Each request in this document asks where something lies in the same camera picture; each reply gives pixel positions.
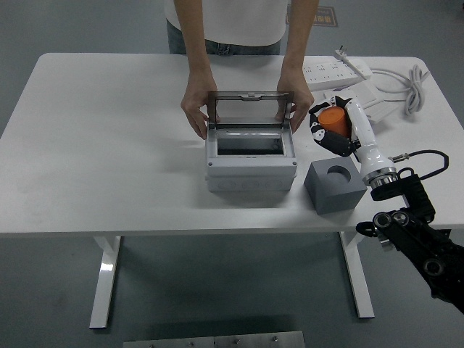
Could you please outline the person's right hand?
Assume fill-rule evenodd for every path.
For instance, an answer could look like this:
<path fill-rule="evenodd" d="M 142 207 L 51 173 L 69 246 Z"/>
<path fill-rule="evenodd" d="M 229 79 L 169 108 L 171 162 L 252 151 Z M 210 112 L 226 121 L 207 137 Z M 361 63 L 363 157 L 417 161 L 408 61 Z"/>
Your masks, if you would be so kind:
<path fill-rule="evenodd" d="M 217 91 L 217 85 L 210 71 L 191 72 L 186 91 L 181 101 L 189 125 L 201 139 L 207 138 L 208 116 L 201 111 L 207 105 L 209 92 Z"/>

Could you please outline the person's left hand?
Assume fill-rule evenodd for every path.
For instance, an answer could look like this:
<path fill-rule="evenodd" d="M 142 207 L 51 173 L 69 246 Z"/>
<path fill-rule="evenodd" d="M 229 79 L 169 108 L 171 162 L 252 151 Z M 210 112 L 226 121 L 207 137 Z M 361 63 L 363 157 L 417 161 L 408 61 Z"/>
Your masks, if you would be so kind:
<path fill-rule="evenodd" d="M 309 109 L 314 103 L 314 97 L 306 83 L 302 72 L 283 72 L 278 81 L 278 91 L 294 93 L 290 119 L 291 131 L 294 133 L 305 120 Z"/>

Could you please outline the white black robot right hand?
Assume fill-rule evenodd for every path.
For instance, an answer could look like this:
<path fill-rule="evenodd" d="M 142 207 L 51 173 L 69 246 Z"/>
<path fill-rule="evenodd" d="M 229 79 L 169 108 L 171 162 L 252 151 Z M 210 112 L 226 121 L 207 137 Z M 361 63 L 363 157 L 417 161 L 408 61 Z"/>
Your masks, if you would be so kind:
<path fill-rule="evenodd" d="M 340 107 L 345 112 L 352 130 L 349 136 L 322 126 L 320 116 L 331 107 Z M 374 189 L 398 179 L 397 169 L 392 160 L 381 153 L 368 116 L 358 99 L 333 96 L 312 107 L 309 115 L 310 131 L 315 142 L 341 157 L 354 154 L 360 163 L 360 174 L 366 186 Z"/>

